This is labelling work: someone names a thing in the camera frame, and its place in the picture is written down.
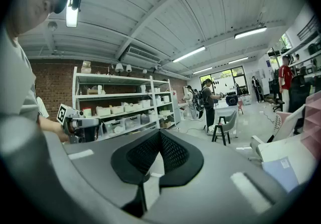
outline red brick wall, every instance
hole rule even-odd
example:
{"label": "red brick wall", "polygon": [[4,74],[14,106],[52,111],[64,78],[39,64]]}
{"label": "red brick wall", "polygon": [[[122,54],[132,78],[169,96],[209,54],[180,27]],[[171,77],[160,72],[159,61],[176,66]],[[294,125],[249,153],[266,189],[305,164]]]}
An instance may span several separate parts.
{"label": "red brick wall", "polygon": [[[72,78],[74,73],[74,67],[78,67],[77,72],[80,72],[82,61],[79,60],[30,60],[33,73],[36,76],[36,94],[39,96],[47,109],[49,119],[55,121],[58,113],[58,109],[61,103],[72,106]],[[110,64],[92,62],[91,73],[100,71],[101,74],[107,73],[107,68]],[[130,73],[132,77],[144,78],[141,70],[133,69]],[[151,72],[146,74],[147,78],[152,75]],[[178,101],[183,101],[183,86],[187,85],[185,80],[168,77],[165,75],[155,73],[153,76],[156,80],[170,79],[171,87],[177,91]],[[127,93],[135,92],[136,86],[125,85],[109,85],[105,86],[106,93]],[[137,98],[127,98],[127,102],[137,102]],[[82,102],[81,108],[89,106],[95,109],[97,105],[120,105],[121,99],[116,100],[102,100],[102,101],[89,101]]]}

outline floor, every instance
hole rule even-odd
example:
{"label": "floor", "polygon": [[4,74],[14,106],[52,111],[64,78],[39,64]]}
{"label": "floor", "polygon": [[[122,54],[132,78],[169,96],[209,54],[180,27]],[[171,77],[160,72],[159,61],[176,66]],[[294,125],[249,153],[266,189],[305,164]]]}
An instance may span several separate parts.
{"label": "floor", "polygon": [[[251,136],[256,135],[262,141],[266,142],[270,136],[273,134],[274,124],[272,121],[275,119],[275,113],[272,110],[273,105],[264,103],[252,103],[250,105],[243,106],[243,113],[240,111],[238,119],[238,137],[236,138],[236,129],[230,132],[231,144],[227,146],[233,150],[236,150],[242,156],[248,158],[255,156],[252,149],[249,147],[251,142]],[[205,125],[204,117],[201,120],[194,121],[191,120],[190,116],[185,117],[184,121],[181,121],[176,126],[173,126],[171,130],[185,133],[196,138],[207,140],[212,143],[212,136],[208,136],[206,131],[203,130]],[[218,114],[215,114],[215,122],[218,121]],[[223,144],[222,138],[218,137],[215,143]],[[253,164],[260,166],[258,161],[252,161]],[[164,174],[163,159],[160,154],[158,154],[155,162],[150,168],[151,177],[148,182],[144,184],[145,199],[147,208],[151,205],[159,196],[158,180],[160,175]]]}

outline air conditioner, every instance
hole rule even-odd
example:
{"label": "air conditioner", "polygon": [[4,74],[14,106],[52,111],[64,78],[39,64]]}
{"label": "air conditioner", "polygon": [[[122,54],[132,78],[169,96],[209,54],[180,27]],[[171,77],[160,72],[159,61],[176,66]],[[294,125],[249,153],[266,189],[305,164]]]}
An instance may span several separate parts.
{"label": "air conditioner", "polygon": [[129,46],[124,53],[122,62],[148,69],[159,65],[161,59],[139,47]]}

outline ceiling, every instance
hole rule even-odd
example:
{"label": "ceiling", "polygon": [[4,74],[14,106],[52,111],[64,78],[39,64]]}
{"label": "ceiling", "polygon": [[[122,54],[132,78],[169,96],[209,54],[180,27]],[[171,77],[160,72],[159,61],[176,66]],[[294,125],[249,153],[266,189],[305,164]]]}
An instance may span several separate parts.
{"label": "ceiling", "polygon": [[[82,0],[78,26],[67,28],[66,11],[25,33],[19,42],[30,59],[124,61],[129,45],[161,59],[161,70],[187,76],[249,56],[255,60],[294,22],[304,0]],[[234,39],[264,22],[266,32]],[[50,31],[49,21],[58,28]],[[178,63],[201,46],[206,50]]]}

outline hand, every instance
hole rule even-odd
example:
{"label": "hand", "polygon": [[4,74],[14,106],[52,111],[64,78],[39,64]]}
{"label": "hand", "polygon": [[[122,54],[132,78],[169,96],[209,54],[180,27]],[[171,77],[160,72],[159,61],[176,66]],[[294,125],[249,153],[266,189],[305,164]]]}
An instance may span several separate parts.
{"label": "hand", "polygon": [[62,125],[56,122],[57,125],[55,126],[55,133],[59,137],[61,143],[69,141],[68,135],[64,132]]}

